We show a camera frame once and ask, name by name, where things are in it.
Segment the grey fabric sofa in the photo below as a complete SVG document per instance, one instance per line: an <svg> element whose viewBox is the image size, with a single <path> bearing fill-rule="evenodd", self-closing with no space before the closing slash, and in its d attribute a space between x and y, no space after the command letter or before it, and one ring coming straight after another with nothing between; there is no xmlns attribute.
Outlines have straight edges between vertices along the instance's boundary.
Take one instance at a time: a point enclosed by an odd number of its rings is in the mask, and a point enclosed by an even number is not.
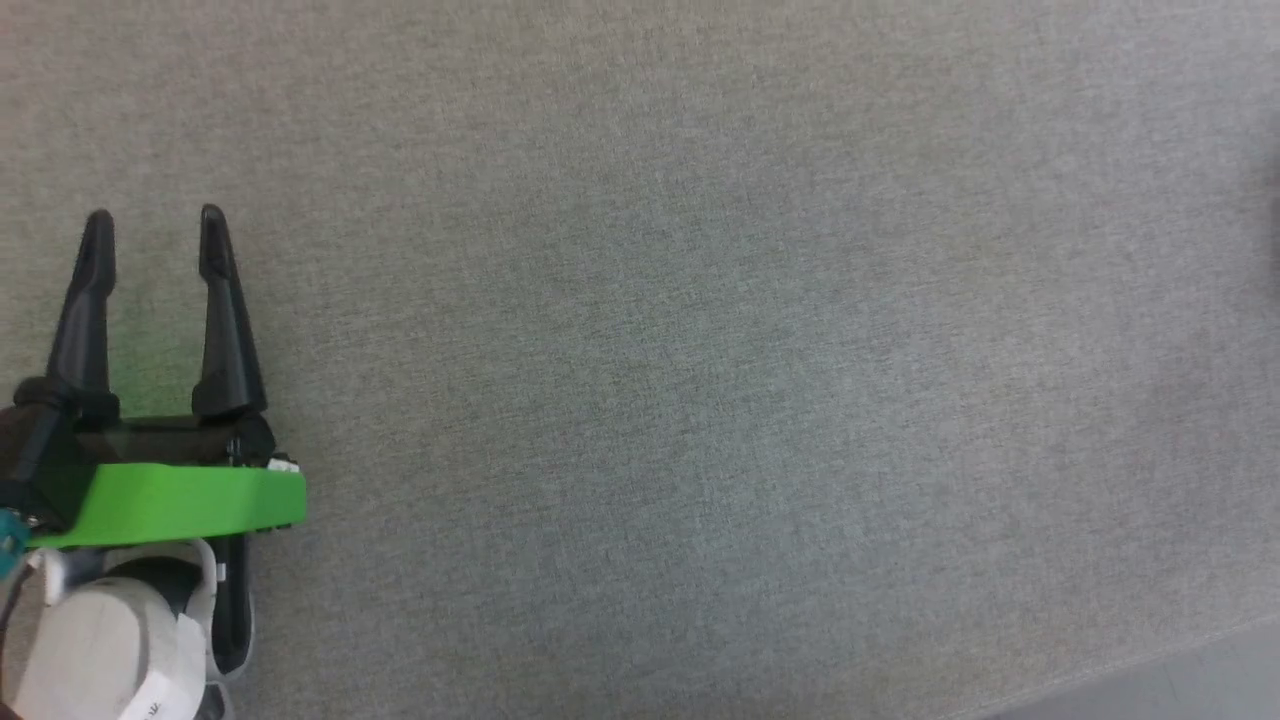
<svg viewBox="0 0 1280 720"><path fill-rule="evenodd" d="M1280 0L0 0L0 404L227 214L243 720L972 717L1280 615Z"/></svg>

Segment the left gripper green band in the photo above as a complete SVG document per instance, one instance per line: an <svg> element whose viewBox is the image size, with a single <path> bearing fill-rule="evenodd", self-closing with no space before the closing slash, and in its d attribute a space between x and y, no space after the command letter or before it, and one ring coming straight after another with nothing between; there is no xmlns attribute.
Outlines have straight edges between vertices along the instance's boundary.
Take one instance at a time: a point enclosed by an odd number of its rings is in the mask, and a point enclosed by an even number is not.
<svg viewBox="0 0 1280 720"><path fill-rule="evenodd" d="M225 419L268 409L259 354L225 214L200 217L207 288L204 354L191 410ZM46 375L91 421L115 421L108 300L115 288L113 215L86 219ZM60 551L202 541L212 552L211 664L238 673L255 633L248 537L301 523L307 484L262 416L163 416L76 429L67 450L29 462L31 546Z"/></svg>

